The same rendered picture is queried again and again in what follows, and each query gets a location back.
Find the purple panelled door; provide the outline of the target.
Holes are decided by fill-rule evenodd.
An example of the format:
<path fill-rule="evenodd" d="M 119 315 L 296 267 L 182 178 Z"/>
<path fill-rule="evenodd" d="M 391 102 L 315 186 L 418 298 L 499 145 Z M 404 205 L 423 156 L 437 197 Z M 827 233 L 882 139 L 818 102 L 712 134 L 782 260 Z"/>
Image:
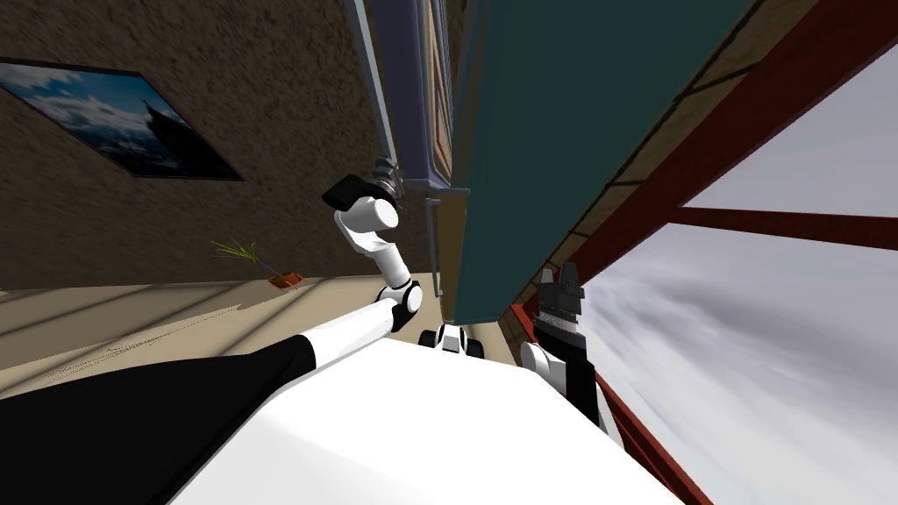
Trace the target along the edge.
<path fill-rule="evenodd" d="M 360 58 L 381 153 L 398 161 L 410 187 L 450 187 L 435 164 L 436 114 L 427 102 L 427 0 L 342 0 Z"/>

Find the potted green plant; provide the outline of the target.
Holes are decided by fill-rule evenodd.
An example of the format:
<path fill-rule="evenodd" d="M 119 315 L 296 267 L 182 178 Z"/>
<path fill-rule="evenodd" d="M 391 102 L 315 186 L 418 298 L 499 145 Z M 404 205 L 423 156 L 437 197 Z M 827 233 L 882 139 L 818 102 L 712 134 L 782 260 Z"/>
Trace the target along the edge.
<path fill-rule="evenodd" d="M 303 281 L 303 277 L 293 272 L 293 270 L 282 272 L 268 265 L 256 252 L 256 244 L 254 242 L 250 245 L 242 245 L 235 238 L 231 238 L 227 243 L 213 241 L 212 244 L 221 253 L 219 258 L 247 259 L 254 264 L 264 267 L 272 275 L 267 279 L 267 282 L 280 291 L 298 290 L 299 284 Z"/>

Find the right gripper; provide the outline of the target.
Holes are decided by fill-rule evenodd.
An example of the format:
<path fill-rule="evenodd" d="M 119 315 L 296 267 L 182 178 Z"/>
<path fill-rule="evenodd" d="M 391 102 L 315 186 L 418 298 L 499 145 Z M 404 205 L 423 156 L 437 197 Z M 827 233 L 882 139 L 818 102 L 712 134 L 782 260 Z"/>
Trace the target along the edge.
<path fill-rule="evenodd" d="M 537 319 L 555 329 L 557 338 L 567 344 L 586 345 L 585 336 L 579 332 L 578 326 L 584 298 L 584 289 L 581 288 L 574 263 L 565 262 L 560 266 L 558 282 L 554 282 L 552 268 L 542 268 L 538 284 Z"/>

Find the red framed window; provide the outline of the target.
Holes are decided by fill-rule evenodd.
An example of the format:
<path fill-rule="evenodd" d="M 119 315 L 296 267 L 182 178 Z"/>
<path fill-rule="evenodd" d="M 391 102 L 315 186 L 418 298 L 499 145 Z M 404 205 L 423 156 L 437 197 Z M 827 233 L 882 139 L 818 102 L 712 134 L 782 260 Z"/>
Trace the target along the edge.
<path fill-rule="evenodd" d="M 672 505 L 898 505 L 898 0 L 753 0 L 547 262 Z"/>

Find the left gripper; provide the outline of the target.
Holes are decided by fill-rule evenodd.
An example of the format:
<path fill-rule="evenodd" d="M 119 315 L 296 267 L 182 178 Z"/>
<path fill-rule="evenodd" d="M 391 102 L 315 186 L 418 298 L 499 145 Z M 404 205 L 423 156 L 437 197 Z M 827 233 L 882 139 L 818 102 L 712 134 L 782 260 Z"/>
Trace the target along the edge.
<path fill-rule="evenodd" d="M 387 191 L 392 199 L 401 201 L 405 197 L 401 170 L 394 159 L 379 156 L 374 162 L 373 182 Z"/>

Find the framed mountain sky picture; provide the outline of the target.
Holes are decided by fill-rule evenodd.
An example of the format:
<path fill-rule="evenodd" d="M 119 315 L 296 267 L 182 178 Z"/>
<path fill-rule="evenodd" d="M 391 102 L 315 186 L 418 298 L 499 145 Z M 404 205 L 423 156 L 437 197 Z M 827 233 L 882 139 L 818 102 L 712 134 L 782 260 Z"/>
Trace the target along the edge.
<path fill-rule="evenodd" d="M 134 177 L 242 179 L 139 73 L 0 58 L 0 88 Z"/>

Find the teal door leaf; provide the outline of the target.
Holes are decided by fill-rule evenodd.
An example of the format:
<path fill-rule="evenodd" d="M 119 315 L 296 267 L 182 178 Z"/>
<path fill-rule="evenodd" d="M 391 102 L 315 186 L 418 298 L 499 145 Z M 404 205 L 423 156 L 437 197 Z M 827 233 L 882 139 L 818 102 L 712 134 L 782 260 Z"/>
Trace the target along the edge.
<path fill-rule="evenodd" d="M 472 0 L 456 323 L 506 311 L 751 3 Z"/>

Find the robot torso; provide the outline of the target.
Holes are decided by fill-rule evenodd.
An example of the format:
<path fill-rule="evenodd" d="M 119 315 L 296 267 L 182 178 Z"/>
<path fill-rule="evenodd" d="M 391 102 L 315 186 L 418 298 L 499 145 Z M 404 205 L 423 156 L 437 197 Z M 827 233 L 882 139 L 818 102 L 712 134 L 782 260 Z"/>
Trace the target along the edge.
<path fill-rule="evenodd" d="M 171 505 L 681 505 L 536 373 L 383 338 L 280 389 Z"/>

